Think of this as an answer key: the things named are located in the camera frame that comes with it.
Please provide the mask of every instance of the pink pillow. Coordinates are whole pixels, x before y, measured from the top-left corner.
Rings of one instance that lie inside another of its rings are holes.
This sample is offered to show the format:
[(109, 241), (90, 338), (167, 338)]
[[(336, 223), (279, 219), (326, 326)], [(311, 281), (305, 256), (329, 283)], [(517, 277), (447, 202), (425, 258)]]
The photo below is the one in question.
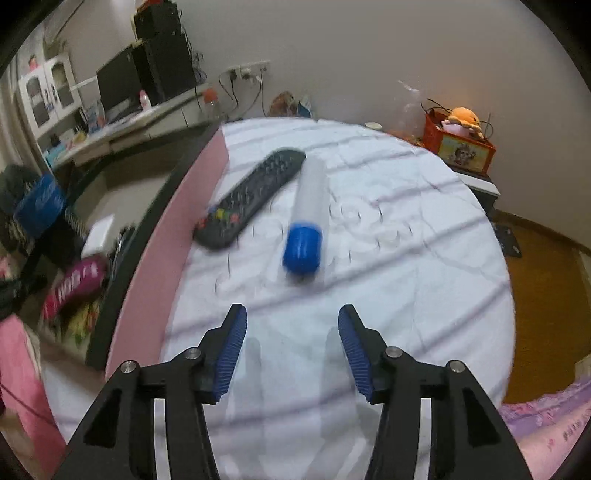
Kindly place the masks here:
[(51, 477), (61, 462), (66, 442), (53, 419), (43, 382), (29, 355), (27, 340), (27, 333), (16, 315), (0, 322), (0, 382), (5, 387), (0, 388), (6, 407), (18, 414), (33, 442), (35, 456)]

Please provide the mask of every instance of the speaker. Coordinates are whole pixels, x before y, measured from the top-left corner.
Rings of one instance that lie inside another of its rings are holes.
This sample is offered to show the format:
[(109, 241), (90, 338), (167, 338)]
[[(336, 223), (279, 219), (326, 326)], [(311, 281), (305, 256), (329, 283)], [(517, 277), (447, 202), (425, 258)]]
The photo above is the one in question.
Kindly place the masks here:
[(134, 48), (139, 81), (152, 104), (163, 103), (197, 85), (184, 34), (160, 34)]
[(162, 2), (152, 4), (134, 16), (135, 33), (139, 39), (148, 40), (161, 34), (181, 35), (181, 21), (177, 4)]

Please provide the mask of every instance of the blue bottle cap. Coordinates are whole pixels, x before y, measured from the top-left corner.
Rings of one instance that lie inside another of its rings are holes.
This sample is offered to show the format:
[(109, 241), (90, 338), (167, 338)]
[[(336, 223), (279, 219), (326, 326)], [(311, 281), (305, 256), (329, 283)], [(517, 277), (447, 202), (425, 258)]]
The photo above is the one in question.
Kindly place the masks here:
[(283, 253), (283, 266), (295, 275), (310, 275), (320, 266), (322, 231), (310, 223), (290, 226)]

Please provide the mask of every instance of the wooden floor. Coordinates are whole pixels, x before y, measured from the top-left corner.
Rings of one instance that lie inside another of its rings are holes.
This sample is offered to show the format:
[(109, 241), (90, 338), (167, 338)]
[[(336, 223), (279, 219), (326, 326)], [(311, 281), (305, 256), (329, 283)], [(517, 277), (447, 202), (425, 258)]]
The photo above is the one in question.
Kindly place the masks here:
[(517, 344), (505, 403), (533, 400), (574, 380), (591, 352), (591, 309), (578, 251), (539, 231), (513, 227), (523, 258), (507, 258)]

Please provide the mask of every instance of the small bottle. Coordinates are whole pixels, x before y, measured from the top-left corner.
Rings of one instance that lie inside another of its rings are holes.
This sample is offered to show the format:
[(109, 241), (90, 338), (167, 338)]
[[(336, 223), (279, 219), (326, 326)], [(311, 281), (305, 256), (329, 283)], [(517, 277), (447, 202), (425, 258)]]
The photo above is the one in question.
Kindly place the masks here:
[(324, 161), (308, 157), (301, 169), (283, 253), (283, 266), (294, 275), (312, 275), (320, 267), (322, 225), (328, 210), (327, 180)]
[(150, 102), (150, 98), (145, 90), (140, 91), (139, 93), (139, 102), (142, 106), (142, 110), (145, 112), (146, 110), (150, 110), (152, 108), (152, 103)]
[(223, 116), (222, 107), (217, 100), (217, 92), (213, 88), (208, 88), (203, 92), (203, 113), (209, 121), (217, 120)]

